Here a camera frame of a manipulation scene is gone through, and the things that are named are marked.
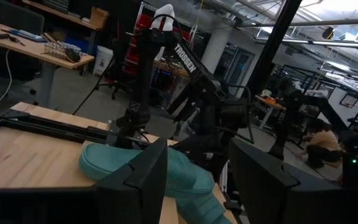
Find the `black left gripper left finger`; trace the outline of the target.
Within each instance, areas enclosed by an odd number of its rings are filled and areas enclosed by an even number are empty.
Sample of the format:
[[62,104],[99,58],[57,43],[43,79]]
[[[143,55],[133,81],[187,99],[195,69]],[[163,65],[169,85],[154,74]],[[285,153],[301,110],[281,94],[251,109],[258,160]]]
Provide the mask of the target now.
[[89,187],[0,189],[0,224],[159,224],[167,169],[160,138]]

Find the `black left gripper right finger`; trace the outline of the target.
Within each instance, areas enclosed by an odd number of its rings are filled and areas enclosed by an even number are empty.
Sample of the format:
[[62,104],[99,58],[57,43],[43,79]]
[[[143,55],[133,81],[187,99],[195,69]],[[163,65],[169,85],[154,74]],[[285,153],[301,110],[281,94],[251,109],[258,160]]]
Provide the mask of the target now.
[[250,224],[358,224],[358,154],[345,154],[342,186],[236,138],[228,155]]

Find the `person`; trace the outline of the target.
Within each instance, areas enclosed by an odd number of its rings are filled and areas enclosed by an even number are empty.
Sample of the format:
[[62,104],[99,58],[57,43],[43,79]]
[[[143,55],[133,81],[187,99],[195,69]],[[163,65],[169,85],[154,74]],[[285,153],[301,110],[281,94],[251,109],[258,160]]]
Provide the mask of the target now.
[[316,119],[308,127],[312,135],[303,136],[303,139],[309,141],[309,144],[304,151],[299,152],[296,156],[302,157],[307,154],[307,163],[314,169],[322,168],[324,162],[340,161],[342,149],[329,125],[321,119]]

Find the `black chair with red base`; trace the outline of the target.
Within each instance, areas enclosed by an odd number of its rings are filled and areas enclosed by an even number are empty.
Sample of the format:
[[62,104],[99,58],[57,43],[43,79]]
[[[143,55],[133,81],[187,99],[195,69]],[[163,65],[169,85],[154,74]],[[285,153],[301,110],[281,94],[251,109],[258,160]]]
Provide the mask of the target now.
[[99,90],[101,86],[114,88],[111,94],[111,99],[115,100],[116,94],[119,90],[123,90],[125,93],[129,94],[130,89],[122,75],[122,63],[117,59],[120,50],[120,43],[118,38],[113,38],[110,47],[113,51],[112,59],[109,61],[108,67],[105,69],[105,71],[100,75],[94,89]]

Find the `white waste bin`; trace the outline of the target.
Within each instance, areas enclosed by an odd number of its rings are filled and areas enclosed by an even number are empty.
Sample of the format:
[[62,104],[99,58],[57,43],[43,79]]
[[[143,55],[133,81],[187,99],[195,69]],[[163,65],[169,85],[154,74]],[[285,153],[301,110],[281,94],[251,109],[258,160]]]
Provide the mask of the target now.
[[101,75],[107,69],[113,56],[113,50],[101,45],[97,46],[93,75]]

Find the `red metal shelving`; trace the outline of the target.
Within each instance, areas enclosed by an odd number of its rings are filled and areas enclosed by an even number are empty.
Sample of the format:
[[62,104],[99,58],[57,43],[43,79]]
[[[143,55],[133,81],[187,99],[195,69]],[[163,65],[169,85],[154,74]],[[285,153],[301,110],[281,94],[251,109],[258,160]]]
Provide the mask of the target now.
[[[137,19],[134,27],[135,35],[140,34],[142,29],[147,28],[152,23],[152,17],[141,14]],[[174,44],[173,50],[163,53],[161,59],[154,60],[154,67],[170,72],[174,75],[189,77],[190,74],[196,72],[196,65],[190,60],[189,53],[185,52],[185,47],[179,48],[180,43]],[[124,61],[123,71],[132,75],[137,75],[137,67],[139,65],[139,48],[134,36],[131,37],[129,49]]]

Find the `wooden desk with grey legs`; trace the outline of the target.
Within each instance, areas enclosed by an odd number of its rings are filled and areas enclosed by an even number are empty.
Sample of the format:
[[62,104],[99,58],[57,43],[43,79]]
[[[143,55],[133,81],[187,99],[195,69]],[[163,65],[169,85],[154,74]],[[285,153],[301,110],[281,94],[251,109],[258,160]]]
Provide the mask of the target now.
[[[1,29],[11,29],[11,28],[0,24],[0,33],[1,33]],[[56,109],[57,107],[53,105],[50,101],[55,68],[57,66],[68,68],[68,69],[78,68],[82,65],[86,65],[89,62],[92,62],[94,60],[94,57],[91,55],[84,55],[81,57],[79,62],[75,62],[75,63],[68,62],[64,59],[55,58],[45,53],[44,44],[36,43],[22,37],[19,37],[18,39],[20,40],[20,42],[23,43],[23,45],[16,44],[14,42],[11,42],[10,40],[0,39],[0,47],[4,47],[5,49],[19,52],[24,55],[42,61],[42,66],[40,70],[41,86],[40,86],[40,90],[37,91],[37,96],[38,96],[37,101],[39,103],[39,106],[41,107]]]

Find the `cardboard box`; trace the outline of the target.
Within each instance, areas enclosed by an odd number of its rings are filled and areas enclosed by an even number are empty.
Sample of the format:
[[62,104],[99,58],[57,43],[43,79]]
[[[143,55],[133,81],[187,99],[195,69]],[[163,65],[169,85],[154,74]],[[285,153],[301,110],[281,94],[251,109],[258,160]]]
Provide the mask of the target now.
[[98,29],[102,29],[108,17],[108,11],[93,6],[91,8],[89,23]]

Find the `wooden workbench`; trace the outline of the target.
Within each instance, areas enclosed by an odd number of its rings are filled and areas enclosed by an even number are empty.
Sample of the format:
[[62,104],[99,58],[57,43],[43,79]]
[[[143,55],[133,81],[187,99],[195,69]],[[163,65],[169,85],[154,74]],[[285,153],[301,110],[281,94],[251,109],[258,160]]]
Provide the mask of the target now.
[[32,7],[35,7],[37,9],[40,9],[42,11],[45,11],[45,12],[49,12],[51,14],[54,14],[58,17],[61,17],[61,18],[64,18],[66,20],[69,20],[69,21],[72,21],[74,23],[77,23],[81,26],[85,26],[87,28],[90,28],[92,30],[101,30],[103,29],[104,27],[103,26],[96,26],[94,24],[91,24],[89,22],[85,22],[85,21],[82,21],[81,19],[75,17],[75,16],[71,16],[69,14],[65,14],[65,13],[62,13],[58,10],[55,10],[55,9],[52,9],[50,7],[47,7],[47,6],[44,6],[43,4],[40,4],[40,3],[37,3],[37,2],[33,2],[33,1],[30,1],[30,0],[22,0],[22,2],[28,6],[32,6]]

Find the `blue flat case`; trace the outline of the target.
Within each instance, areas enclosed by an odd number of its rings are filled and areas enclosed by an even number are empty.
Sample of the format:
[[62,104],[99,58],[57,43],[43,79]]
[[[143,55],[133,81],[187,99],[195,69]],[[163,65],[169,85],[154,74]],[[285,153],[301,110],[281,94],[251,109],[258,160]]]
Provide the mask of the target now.
[[46,40],[42,36],[31,34],[31,33],[27,32],[27,31],[24,31],[24,30],[11,29],[11,30],[9,30],[9,33],[12,34],[12,35],[23,37],[23,38],[25,38],[27,40],[31,40],[33,42],[38,42],[38,43],[46,42]]

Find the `black office chair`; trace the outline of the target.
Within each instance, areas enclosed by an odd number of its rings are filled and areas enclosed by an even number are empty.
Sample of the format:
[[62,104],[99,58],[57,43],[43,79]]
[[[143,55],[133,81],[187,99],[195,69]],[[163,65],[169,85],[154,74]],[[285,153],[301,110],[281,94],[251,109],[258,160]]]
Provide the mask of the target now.
[[[15,30],[39,35],[44,28],[44,17],[24,7],[0,0],[0,24]],[[37,93],[26,83],[39,77],[40,60],[0,47],[0,98],[8,86],[16,93],[35,98]]]

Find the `black rig frame post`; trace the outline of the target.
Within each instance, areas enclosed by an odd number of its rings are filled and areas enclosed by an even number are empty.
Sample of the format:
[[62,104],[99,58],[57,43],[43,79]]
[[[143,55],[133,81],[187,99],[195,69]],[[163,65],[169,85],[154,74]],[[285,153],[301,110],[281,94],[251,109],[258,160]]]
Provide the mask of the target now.
[[[269,66],[272,63],[301,2],[302,0],[285,1],[283,9],[272,29],[272,33],[269,35],[265,47],[262,49],[262,53],[259,55],[259,59],[247,83],[252,96],[259,95],[266,86],[270,76]],[[282,161],[284,161],[284,147],[291,122],[293,121],[292,116],[295,114],[296,105],[285,106],[285,108],[286,111],[283,123],[279,129],[275,143],[268,152],[271,156]]]

